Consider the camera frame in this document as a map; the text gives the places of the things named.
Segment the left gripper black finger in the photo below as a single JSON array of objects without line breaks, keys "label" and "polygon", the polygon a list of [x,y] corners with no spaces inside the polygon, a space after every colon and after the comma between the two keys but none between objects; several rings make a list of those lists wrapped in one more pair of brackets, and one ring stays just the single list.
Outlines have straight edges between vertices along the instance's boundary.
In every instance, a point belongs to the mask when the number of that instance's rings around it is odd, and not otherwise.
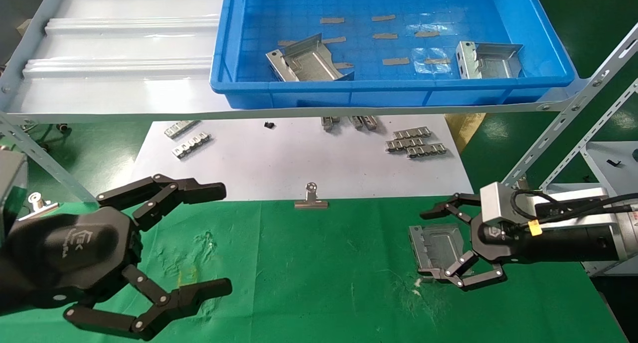
[{"label": "left gripper black finger", "polygon": [[148,231],[178,205],[219,201],[226,198],[222,182],[200,184],[194,178],[173,179],[166,175],[131,182],[98,194],[100,207],[124,210],[139,205],[133,219],[139,231]]},{"label": "left gripper black finger", "polygon": [[76,328],[108,336],[151,341],[169,323],[194,316],[203,302],[228,296],[232,282],[228,278],[182,286],[167,293],[136,266],[129,264],[122,276],[151,302],[151,307],[135,317],[94,309],[93,302],[77,303],[66,309],[64,318]]}]

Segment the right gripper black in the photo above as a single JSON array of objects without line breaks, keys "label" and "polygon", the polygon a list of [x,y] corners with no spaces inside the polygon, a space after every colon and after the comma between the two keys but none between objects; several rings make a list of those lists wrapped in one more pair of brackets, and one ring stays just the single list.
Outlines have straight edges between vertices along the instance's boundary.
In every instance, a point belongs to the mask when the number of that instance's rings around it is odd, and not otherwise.
[{"label": "right gripper black", "polygon": [[[515,229],[509,222],[489,225],[480,215],[471,217],[460,206],[481,206],[479,194],[454,193],[433,208],[422,211],[420,218],[431,220],[454,216],[470,225],[473,251],[467,251],[449,268],[438,269],[433,279],[452,283],[460,289],[478,289],[506,281],[501,264],[572,263],[586,261],[616,261],[619,259],[611,229],[585,226],[550,229],[538,236]],[[464,275],[479,258],[492,263],[492,270],[476,275]]]}]

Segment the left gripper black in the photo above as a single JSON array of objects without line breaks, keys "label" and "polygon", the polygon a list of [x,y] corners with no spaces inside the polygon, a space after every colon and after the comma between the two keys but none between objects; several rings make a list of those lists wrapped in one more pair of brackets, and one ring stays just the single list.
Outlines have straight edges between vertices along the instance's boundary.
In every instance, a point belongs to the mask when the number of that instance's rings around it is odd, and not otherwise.
[{"label": "left gripper black", "polygon": [[1,314],[105,302],[142,248],[134,221],[113,207],[20,221],[1,246]]}]

